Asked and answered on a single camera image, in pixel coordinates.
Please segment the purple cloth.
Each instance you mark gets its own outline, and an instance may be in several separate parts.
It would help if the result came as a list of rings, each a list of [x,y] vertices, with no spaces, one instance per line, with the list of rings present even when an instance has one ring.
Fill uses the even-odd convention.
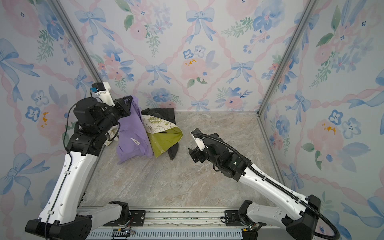
[[[133,96],[131,115],[121,118],[119,123],[121,127],[119,130],[118,146],[116,148],[119,164],[133,157],[152,157],[154,155],[149,137],[143,125],[138,98]]]

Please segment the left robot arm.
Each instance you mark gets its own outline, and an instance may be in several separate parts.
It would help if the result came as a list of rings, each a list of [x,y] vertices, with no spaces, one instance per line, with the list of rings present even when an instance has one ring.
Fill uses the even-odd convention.
[[[131,114],[133,97],[123,97],[107,104],[101,98],[84,98],[74,105],[77,118],[74,133],[64,143],[65,162],[39,217],[29,220],[26,233],[46,240],[84,240],[96,228],[109,222],[127,226],[131,222],[128,203],[109,202],[102,208],[78,213],[88,177],[98,160],[108,131]]]

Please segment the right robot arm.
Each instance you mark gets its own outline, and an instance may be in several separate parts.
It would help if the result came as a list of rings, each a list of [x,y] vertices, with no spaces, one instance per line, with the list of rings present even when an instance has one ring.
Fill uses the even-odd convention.
[[[235,221],[244,225],[244,233],[258,232],[271,225],[286,230],[295,240],[313,239],[319,217],[311,208],[318,210],[318,201],[289,190],[270,178],[217,134],[194,133],[193,138],[197,147],[189,149],[189,154],[195,163],[209,161],[216,172],[251,187],[275,204],[271,207],[244,201]]]

